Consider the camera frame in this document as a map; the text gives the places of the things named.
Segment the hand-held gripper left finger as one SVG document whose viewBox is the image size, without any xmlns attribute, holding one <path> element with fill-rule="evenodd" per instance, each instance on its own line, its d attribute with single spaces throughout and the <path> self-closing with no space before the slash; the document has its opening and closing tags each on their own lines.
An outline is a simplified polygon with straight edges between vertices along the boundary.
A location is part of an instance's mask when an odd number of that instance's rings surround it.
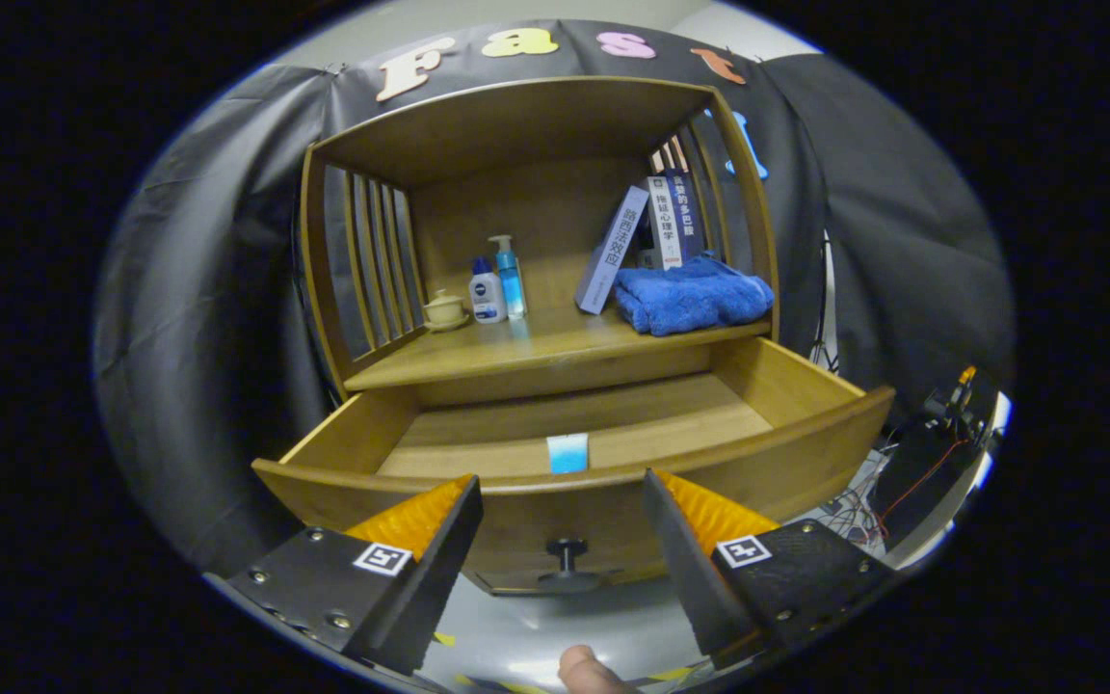
<svg viewBox="0 0 1110 694">
<path fill-rule="evenodd" d="M 312 524 L 229 579 L 222 599 L 336 668 L 423 666 L 484 517 L 480 477 L 446 480 L 349 530 Z"/>
</svg>

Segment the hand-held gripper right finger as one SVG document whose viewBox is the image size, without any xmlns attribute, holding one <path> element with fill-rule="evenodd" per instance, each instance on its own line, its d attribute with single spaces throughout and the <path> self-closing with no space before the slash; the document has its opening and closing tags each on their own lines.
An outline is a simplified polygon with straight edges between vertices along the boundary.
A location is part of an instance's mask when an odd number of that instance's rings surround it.
<svg viewBox="0 0 1110 694">
<path fill-rule="evenodd" d="M 717 667 L 804 651 L 897 587 L 900 575 L 827 524 L 779 524 L 650 467 L 643 507 L 702 654 Z"/>
</svg>

